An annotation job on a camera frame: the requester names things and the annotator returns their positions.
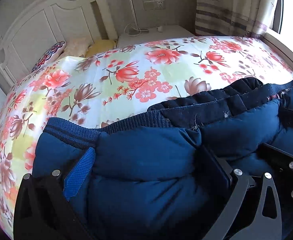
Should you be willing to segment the blue puffer jacket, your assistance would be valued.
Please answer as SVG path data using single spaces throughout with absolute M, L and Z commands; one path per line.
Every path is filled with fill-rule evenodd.
M 201 170 L 201 147 L 232 168 L 257 177 L 269 172 L 274 180 L 257 148 L 269 144 L 293 155 L 293 127 L 281 123 L 280 108 L 293 110 L 293 81 L 262 85 L 248 78 L 103 128 L 50 118 L 36 145 L 32 176 L 66 175 L 94 148 L 86 185 L 70 200 L 92 239 L 204 239 L 223 204 L 214 202 L 210 177 Z M 293 198 L 276 190 L 281 239 L 293 239 Z

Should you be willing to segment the striped patterned curtain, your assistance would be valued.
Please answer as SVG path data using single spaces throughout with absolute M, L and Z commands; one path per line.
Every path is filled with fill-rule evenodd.
M 261 38 L 269 29 L 277 0 L 197 0 L 198 36 Z

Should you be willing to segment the floral bed sheet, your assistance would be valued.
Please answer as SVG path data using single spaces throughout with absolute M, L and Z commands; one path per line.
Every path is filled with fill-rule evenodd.
M 244 37 L 187 37 L 67 56 L 20 78 L 0 111 L 0 232 L 13 237 L 16 197 L 33 170 L 49 118 L 101 128 L 150 106 L 255 77 L 287 83 L 293 71 L 268 45 Z

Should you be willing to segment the white bedside table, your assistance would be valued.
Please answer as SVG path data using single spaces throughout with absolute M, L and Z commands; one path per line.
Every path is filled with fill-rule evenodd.
M 118 48 L 127 47 L 131 45 L 136 45 L 140 43 L 147 43 L 151 41 L 167 40 L 175 38 L 185 38 L 192 37 L 190 31 L 187 31 L 185 28 L 179 25 L 166 25 L 162 26 L 162 32 L 159 32 L 157 28 L 151 28 L 149 31 L 142 31 L 137 36 L 129 36 L 128 34 L 120 35 L 117 43 Z

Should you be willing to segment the colourful patterned pillow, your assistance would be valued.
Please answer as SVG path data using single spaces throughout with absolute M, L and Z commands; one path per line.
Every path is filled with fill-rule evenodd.
M 37 61 L 37 63 L 33 66 L 31 72 L 35 72 L 36 70 L 44 67 L 46 64 L 56 61 L 65 50 L 66 45 L 67 43 L 65 41 L 60 41 L 54 44 Z

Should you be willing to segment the beige pillow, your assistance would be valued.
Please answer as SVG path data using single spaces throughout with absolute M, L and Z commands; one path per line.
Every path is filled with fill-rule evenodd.
M 67 56 L 85 57 L 91 44 L 91 40 L 87 37 L 71 39 L 59 58 L 62 59 Z

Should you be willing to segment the yellow pillow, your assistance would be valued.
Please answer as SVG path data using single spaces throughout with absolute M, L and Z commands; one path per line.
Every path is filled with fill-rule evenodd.
M 85 57 L 91 57 L 95 54 L 112 50 L 116 48 L 116 45 L 117 44 L 114 40 L 97 40 L 94 44 L 88 47 Z

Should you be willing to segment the white wooden headboard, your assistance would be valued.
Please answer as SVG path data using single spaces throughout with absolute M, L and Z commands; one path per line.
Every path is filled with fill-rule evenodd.
M 0 89 L 7 93 L 59 41 L 118 38 L 107 0 L 0 0 Z

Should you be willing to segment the white bed frame rail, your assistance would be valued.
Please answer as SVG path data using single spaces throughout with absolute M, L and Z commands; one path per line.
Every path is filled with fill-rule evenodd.
M 274 50 L 293 71 L 293 51 L 283 43 L 283 38 L 279 33 L 268 29 L 262 41 Z

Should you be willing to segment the wall power socket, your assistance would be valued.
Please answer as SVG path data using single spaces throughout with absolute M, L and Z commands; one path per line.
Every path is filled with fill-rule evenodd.
M 143 5 L 145 11 L 163 10 L 166 8 L 165 0 L 144 1 Z

